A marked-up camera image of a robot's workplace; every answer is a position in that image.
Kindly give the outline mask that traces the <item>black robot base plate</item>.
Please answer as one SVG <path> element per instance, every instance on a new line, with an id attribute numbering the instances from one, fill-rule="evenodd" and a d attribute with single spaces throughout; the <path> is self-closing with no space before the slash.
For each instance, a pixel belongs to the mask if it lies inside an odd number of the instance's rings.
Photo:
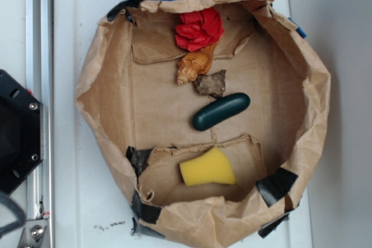
<path id="1" fill-rule="evenodd" d="M 41 108 L 1 70 L 1 191 L 11 195 L 42 160 Z"/>

